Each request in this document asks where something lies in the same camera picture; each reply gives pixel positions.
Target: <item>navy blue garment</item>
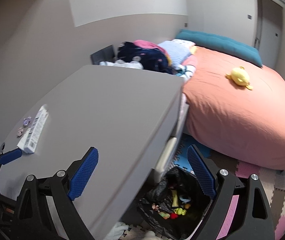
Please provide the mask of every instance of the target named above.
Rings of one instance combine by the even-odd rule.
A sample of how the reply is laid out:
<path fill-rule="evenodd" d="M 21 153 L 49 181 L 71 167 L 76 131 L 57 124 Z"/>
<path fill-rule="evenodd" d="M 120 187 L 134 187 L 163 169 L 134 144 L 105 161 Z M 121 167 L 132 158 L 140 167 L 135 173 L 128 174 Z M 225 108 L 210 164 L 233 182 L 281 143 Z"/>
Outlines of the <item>navy blue garment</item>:
<path fill-rule="evenodd" d="M 138 61 L 146 70 L 173 75 L 166 56 L 159 49 L 143 49 L 132 42 L 124 42 L 118 47 L 118 59 L 124 62 Z"/>

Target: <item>gray tabletop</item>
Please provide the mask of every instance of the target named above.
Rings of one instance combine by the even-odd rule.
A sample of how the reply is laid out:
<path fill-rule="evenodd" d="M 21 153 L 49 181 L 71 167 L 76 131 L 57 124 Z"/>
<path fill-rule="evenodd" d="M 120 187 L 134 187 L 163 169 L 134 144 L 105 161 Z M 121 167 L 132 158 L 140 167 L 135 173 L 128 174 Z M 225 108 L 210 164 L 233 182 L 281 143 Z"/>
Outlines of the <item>gray tabletop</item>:
<path fill-rule="evenodd" d="M 163 73 L 82 67 L 38 101 L 7 136 L 5 152 L 16 148 L 16 132 L 23 118 L 34 118 L 47 104 L 49 117 L 36 152 L 2 166 L 0 192 L 16 199 L 29 174 L 51 177 L 81 159 L 91 146 L 96 147 L 98 165 L 74 205 L 92 235 L 101 239 L 103 233 L 94 226 L 95 221 L 131 176 L 182 85 L 182 78 Z M 128 192 L 132 199 L 139 187 Z"/>

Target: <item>table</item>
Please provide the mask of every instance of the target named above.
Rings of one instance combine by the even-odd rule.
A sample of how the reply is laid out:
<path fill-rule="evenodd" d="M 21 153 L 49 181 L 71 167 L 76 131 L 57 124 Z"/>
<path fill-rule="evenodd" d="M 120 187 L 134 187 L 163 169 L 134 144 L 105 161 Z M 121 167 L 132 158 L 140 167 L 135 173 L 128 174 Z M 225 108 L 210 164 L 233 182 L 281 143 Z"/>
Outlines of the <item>table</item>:
<path fill-rule="evenodd" d="M 23 118 L 34 118 L 47 104 L 49 117 L 36 152 L 2 166 L 0 192 L 16 199 L 28 175 L 51 177 L 96 147 L 99 162 L 74 205 L 94 238 L 103 239 L 157 162 L 176 124 L 182 86 L 182 78 L 164 73 L 82 67 L 39 100 L 7 136 L 4 152 L 16 148 Z M 66 236 L 51 197 L 48 202 L 59 234 Z"/>

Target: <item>bed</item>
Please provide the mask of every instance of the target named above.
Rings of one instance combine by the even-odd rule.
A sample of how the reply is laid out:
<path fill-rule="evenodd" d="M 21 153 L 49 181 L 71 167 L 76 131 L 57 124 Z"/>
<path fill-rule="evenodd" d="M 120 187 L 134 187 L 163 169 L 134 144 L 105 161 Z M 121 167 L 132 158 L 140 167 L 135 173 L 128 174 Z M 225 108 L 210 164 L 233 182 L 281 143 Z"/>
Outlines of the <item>bed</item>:
<path fill-rule="evenodd" d="M 274 70 L 199 47 L 196 74 L 183 92 L 189 104 L 186 126 L 200 143 L 232 158 L 285 170 L 285 81 Z M 253 90 L 225 78 L 243 66 Z"/>

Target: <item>gray door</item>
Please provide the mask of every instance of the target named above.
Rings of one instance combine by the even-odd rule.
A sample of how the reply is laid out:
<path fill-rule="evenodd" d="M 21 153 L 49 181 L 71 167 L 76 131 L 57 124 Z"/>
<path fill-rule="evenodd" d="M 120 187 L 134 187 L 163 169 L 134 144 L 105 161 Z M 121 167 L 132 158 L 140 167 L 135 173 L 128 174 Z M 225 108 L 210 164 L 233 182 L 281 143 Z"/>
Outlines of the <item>gray door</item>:
<path fill-rule="evenodd" d="M 272 0 L 258 0 L 257 37 L 263 65 L 275 68 L 281 44 L 283 9 Z"/>

